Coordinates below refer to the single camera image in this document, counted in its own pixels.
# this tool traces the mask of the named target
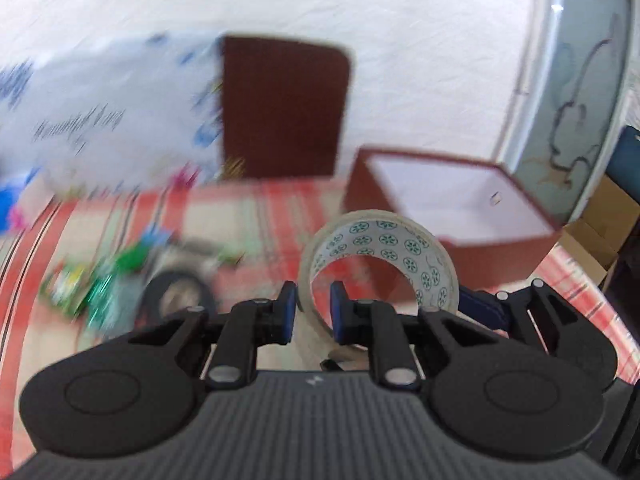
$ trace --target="black tape roll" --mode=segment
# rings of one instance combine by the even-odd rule
[[[165,295],[172,288],[176,289],[183,284],[183,288],[189,287],[191,290],[188,304],[178,304]],[[155,276],[145,287],[140,302],[140,314],[146,318],[148,324],[155,324],[162,320],[164,316],[187,306],[201,305],[210,316],[218,311],[217,302],[209,286],[204,283],[196,274],[188,270],[165,270]]]

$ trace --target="red striped tablecloth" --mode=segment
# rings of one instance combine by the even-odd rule
[[[284,280],[296,280],[300,254],[322,225],[338,214],[344,182],[308,179],[238,182],[191,192],[145,193],[99,202],[50,207],[28,232],[0,244],[0,476],[23,462],[33,447],[17,411],[18,394],[38,370],[87,343],[80,323],[69,323],[37,299],[45,273],[63,258],[95,260],[135,241],[145,227],[165,228],[222,242],[245,252],[236,270],[221,270],[214,290],[229,309],[257,296],[273,297]],[[370,297],[362,266],[335,262],[320,287],[346,278],[353,297]],[[556,246],[534,274],[583,312],[614,343],[618,374],[635,381],[640,352],[620,318],[579,266]],[[518,288],[511,285],[501,288]],[[326,308],[319,294],[319,308]]]

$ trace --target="glass panel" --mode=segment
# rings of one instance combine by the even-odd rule
[[[560,222],[569,219],[609,129],[630,0],[564,0],[563,7],[549,80],[515,171]]]

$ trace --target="plaid tablecloth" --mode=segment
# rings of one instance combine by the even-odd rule
[[[63,203],[50,207],[30,231],[3,240],[0,476],[33,452],[17,410],[24,384],[38,370],[86,345],[81,323],[69,323],[37,300],[38,286],[53,265],[70,256],[91,261],[113,253],[156,222],[186,237],[207,238],[245,252],[238,269],[222,269],[214,279],[214,290],[227,310],[239,300],[273,297],[283,280],[297,279],[304,245],[338,214],[344,184],[321,179],[238,182],[191,192]],[[366,272],[349,260],[335,262],[323,281],[347,278],[353,297],[370,297]],[[556,246],[534,275],[558,290],[613,341],[618,375],[635,381],[640,370],[638,346],[571,257]],[[320,308],[326,308],[323,296],[318,296]]]

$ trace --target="white wall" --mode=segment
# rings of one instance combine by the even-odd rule
[[[0,64],[83,40],[220,27],[332,41],[354,57],[339,167],[364,142],[488,158],[531,0],[0,0]]]

